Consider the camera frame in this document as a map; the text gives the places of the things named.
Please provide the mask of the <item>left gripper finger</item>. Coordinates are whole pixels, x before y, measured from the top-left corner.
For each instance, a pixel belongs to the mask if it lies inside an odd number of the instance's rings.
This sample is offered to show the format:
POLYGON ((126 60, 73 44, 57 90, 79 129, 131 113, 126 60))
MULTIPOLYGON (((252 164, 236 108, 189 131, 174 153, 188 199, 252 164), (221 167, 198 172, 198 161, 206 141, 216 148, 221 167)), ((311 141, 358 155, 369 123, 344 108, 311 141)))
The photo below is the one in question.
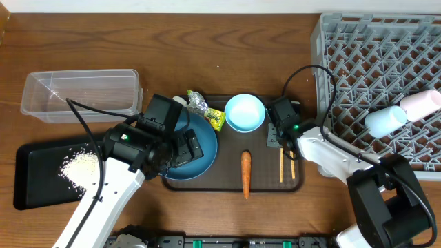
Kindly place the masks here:
POLYGON ((174 145, 176 148, 174 167, 180 167, 189 163, 192 160, 192 154, 190 152, 185 135, 179 134, 174 139, 174 145))
POLYGON ((193 129, 187 131, 187 143, 193 161, 200 159, 204 156, 201 145, 193 129))

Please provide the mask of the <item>dark blue bowl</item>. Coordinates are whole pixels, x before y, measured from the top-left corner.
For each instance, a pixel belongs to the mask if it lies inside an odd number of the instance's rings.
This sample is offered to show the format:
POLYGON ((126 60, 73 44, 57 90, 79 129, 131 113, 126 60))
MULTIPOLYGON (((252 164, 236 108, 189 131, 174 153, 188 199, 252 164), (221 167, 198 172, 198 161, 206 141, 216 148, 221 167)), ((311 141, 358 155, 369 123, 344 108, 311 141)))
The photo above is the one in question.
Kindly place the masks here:
POLYGON ((169 169, 165 177, 172 180, 190 180, 205 173, 216 159, 218 140, 212 126, 201 116, 190 113, 189 129, 193 129, 201 145, 203 157, 177 168, 169 169))

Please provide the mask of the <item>wooden chopstick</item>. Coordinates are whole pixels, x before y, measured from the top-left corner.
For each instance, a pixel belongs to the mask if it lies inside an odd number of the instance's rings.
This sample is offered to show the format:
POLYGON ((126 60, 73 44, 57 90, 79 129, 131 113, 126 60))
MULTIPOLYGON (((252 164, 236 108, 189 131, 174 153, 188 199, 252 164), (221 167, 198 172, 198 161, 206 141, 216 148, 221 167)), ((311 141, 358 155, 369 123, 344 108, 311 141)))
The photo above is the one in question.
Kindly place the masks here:
POLYGON ((283 148, 280 148, 280 162, 279 162, 279 182, 283 182, 283 148))
POLYGON ((292 152, 292 151, 290 151, 289 152, 289 154, 290 154, 290 156, 291 156, 291 177, 292 177, 292 179, 296 179, 296 173, 295 173, 295 154, 292 152))

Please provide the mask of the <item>light blue bowl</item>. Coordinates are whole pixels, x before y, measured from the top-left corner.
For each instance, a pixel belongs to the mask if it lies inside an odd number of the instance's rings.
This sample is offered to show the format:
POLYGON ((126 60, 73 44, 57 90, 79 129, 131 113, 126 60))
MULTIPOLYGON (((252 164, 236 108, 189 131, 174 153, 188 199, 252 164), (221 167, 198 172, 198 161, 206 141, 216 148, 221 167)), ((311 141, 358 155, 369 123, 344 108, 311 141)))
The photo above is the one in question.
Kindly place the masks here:
POLYGON ((251 94, 238 94, 225 105, 227 124, 235 131, 249 133, 257 130, 266 117, 263 102, 251 94))

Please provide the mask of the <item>pile of white rice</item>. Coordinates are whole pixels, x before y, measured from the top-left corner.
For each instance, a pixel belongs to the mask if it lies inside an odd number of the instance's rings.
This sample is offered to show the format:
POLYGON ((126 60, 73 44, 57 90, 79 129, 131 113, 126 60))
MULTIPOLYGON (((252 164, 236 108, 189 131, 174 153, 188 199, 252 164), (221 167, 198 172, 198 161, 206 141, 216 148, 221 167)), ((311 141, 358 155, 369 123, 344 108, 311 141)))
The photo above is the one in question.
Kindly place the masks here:
POLYGON ((99 180, 99 162, 96 153, 81 149, 71 156, 65 156, 58 173, 68 182, 68 189, 79 193, 79 198, 99 180))

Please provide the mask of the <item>light blue cup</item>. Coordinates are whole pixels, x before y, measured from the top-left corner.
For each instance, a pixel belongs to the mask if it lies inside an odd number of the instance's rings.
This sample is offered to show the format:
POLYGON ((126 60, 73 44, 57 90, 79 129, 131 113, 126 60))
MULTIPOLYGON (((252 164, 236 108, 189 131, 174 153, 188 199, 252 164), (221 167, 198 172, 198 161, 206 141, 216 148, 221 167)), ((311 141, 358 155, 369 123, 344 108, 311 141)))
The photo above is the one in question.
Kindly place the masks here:
POLYGON ((382 138, 401 128, 406 122, 406 112, 394 105, 366 115, 365 127, 372 137, 382 138))

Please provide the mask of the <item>pink cup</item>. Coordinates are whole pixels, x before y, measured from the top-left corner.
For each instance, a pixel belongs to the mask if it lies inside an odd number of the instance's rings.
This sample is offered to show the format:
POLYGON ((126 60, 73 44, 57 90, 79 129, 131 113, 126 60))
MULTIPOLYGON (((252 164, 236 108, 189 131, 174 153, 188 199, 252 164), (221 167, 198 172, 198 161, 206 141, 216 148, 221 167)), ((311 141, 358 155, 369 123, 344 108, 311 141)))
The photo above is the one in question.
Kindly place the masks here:
POLYGON ((425 90, 406 96, 400 101, 400 107, 406 112, 408 121, 419 121, 440 109, 440 93, 425 90))

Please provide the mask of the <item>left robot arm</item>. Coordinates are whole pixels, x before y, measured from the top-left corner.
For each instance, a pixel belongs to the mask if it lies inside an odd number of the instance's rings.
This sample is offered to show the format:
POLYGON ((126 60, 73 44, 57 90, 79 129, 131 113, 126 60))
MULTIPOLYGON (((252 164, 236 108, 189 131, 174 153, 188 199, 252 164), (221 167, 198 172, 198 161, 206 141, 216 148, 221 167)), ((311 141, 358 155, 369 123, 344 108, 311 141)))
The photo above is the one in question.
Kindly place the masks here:
POLYGON ((141 187, 157 176, 204 156, 187 114, 181 129, 170 136, 154 131, 155 121, 141 126, 143 117, 109 129, 96 146, 98 176, 88 184, 78 207, 55 242, 55 247, 103 247, 124 207, 141 187))

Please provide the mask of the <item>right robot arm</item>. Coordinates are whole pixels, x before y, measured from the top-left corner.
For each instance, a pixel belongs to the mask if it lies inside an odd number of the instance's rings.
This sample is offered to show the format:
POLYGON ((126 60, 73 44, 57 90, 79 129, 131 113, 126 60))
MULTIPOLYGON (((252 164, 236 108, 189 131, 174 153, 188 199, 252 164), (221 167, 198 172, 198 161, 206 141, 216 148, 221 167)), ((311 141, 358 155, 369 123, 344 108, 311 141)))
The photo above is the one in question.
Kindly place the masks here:
POLYGON ((407 159, 399 154, 366 154, 313 122, 287 114, 270 119, 278 142, 299 157, 324 167, 348 187, 356 226, 337 237, 341 247, 414 247, 413 238, 438 230, 435 214, 407 159))

